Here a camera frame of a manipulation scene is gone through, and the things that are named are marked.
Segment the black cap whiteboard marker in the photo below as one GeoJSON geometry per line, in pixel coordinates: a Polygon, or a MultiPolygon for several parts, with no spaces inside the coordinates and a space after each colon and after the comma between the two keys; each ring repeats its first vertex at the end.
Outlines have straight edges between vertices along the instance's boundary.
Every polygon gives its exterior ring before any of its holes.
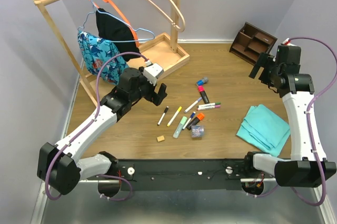
{"type": "Polygon", "coordinates": [[[169,110],[169,106],[166,106],[166,108],[164,109],[163,114],[161,115],[161,117],[160,117],[160,119],[159,119],[159,121],[157,123],[158,126],[162,123],[162,121],[163,121],[163,119],[164,119],[164,117],[165,117],[165,115],[166,115],[166,113],[167,113],[168,110],[169,110]]]}

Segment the brown wooden desk organizer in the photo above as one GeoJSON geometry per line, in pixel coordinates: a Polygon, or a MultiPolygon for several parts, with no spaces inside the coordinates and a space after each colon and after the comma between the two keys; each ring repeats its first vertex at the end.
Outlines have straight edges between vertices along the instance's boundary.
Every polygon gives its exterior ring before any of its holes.
{"type": "Polygon", "coordinates": [[[270,53],[277,38],[245,22],[237,33],[229,52],[254,65],[261,53],[270,53]]]}

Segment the yellow cap marker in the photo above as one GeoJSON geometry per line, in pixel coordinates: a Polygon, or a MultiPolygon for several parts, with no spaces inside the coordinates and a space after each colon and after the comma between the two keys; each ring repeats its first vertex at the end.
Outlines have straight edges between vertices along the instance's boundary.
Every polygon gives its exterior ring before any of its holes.
{"type": "Polygon", "coordinates": [[[169,122],[167,123],[167,127],[169,127],[172,123],[173,123],[173,121],[176,119],[176,117],[178,116],[178,114],[179,114],[179,112],[181,111],[181,109],[182,109],[182,107],[180,106],[177,110],[176,110],[176,112],[174,113],[174,115],[171,117],[171,119],[169,120],[169,122]]]}

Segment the purple cap white marker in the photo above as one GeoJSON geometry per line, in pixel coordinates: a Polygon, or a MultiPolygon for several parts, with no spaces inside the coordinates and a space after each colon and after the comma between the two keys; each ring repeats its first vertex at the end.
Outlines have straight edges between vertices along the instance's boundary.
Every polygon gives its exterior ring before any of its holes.
{"type": "Polygon", "coordinates": [[[202,98],[198,98],[196,101],[194,101],[190,106],[188,106],[185,110],[184,113],[187,113],[189,110],[191,110],[192,108],[194,108],[200,101],[202,100],[202,98]]]}

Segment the clear paperclip jar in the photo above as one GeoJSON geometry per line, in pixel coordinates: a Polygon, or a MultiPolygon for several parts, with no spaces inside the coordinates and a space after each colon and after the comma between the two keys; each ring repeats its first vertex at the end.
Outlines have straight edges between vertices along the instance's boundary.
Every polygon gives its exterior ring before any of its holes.
{"type": "Polygon", "coordinates": [[[205,135],[205,127],[203,125],[191,126],[191,137],[202,138],[205,135]]]}

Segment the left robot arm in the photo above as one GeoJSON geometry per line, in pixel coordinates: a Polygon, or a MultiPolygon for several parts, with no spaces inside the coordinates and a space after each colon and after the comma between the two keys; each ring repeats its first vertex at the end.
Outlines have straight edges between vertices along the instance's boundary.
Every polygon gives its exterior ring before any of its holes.
{"type": "Polygon", "coordinates": [[[45,143],[38,158],[37,176],[61,195],[70,193],[82,179],[102,175],[113,178],[118,160],[107,152],[82,158],[88,147],[108,128],[115,125],[141,99],[160,105],[166,98],[166,85],[155,92],[164,70],[157,63],[139,69],[127,68],[119,83],[105,95],[94,112],[67,137],[55,144],[45,143]]]}

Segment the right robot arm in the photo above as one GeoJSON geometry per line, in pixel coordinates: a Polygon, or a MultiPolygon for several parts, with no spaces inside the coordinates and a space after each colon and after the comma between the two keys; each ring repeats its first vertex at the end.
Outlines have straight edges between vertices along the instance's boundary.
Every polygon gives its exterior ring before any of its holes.
{"type": "Polygon", "coordinates": [[[315,124],[314,86],[310,75],[301,74],[300,55],[290,53],[281,59],[261,53],[250,78],[263,69],[259,80],[275,87],[285,106],[292,141],[288,160],[264,152],[248,152],[242,171],[255,177],[261,171],[275,177],[281,187],[317,188],[336,173],[336,164],[327,160],[315,124]]]}

